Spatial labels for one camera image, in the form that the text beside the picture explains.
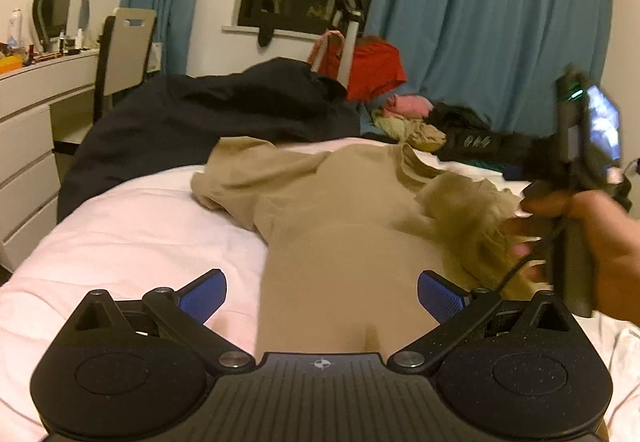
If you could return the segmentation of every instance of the window sill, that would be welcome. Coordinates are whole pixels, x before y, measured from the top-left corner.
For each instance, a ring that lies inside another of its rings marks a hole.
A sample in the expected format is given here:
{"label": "window sill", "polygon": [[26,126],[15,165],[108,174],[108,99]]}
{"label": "window sill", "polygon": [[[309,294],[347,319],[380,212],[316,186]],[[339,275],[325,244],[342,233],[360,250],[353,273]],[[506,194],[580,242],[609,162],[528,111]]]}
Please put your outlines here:
{"label": "window sill", "polygon": [[[258,27],[245,27],[239,25],[223,25],[222,32],[225,34],[255,34],[258,35],[260,29]],[[289,37],[293,39],[300,39],[303,41],[315,41],[318,39],[317,34],[308,34],[307,32],[295,32],[293,30],[278,30],[273,32],[275,37]]]}

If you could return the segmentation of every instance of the chair backrest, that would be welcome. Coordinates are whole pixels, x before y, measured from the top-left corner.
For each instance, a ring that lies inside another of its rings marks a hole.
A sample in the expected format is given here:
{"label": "chair backrest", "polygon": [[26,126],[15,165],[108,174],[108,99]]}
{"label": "chair backrest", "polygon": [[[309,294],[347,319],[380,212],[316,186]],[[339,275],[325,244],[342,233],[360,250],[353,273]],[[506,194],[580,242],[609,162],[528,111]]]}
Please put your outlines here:
{"label": "chair backrest", "polygon": [[95,79],[94,122],[102,117],[104,97],[138,86],[145,78],[156,12],[119,7],[104,21]]}

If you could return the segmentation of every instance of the pink cloth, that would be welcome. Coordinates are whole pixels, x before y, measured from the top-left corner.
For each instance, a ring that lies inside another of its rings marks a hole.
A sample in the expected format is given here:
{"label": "pink cloth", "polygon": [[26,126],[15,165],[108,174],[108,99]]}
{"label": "pink cloth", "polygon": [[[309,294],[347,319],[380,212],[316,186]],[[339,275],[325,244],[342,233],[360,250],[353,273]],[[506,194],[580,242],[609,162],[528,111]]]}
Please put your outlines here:
{"label": "pink cloth", "polygon": [[382,105],[382,116],[424,118],[432,109],[433,104],[422,96],[391,96]]}

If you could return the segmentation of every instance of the logo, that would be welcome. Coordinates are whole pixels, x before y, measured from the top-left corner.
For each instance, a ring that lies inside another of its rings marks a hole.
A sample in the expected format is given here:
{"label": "logo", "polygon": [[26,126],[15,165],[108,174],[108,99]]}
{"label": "logo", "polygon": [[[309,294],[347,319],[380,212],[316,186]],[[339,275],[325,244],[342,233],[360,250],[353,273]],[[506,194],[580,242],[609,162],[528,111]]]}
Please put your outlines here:
{"label": "logo", "polygon": [[491,144],[491,137],[483,139],[481,136],[468,135],[465,139],[465,148],[486,148],[489,144]]}
{"label": "logo", "polygon": [[314,366],[318,369],[318,370],[326,370],[329,366],[331,366],[333,363],[331,361],[327,361],[325,358],[322,359],[318,359],[317,361],[314,361]]}

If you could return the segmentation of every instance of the white bedsheet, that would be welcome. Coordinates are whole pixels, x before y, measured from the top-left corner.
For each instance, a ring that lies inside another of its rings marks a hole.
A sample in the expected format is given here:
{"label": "white bedsheet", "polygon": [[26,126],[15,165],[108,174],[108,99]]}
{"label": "white bedsheet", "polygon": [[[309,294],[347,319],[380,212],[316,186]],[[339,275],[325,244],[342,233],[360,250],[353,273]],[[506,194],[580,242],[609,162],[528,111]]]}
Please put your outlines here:
{"label": "white bedsheet", "polygon": [[[305,152],[369,142],[344,139],[291,146]],[[420,157],[442,166],[428,154]],[[129,181],[84,203],[47,236],[0,288],[0,441],[35,442],[46,432],[31,402],[33,369],[86,292],[139,299],[156,286],[180,288],[211,268],[225,273],[228,293],[207,325],[251,352],[255,346],[260,276],[267,248],[225,212],[201,208],[190,179],[201,166]],[[469,166],[449,166],[519,192],[524,184]],[[614,379],[607,411],[611,439],[640,440],[640,332],[604,316],[581,321]]]}

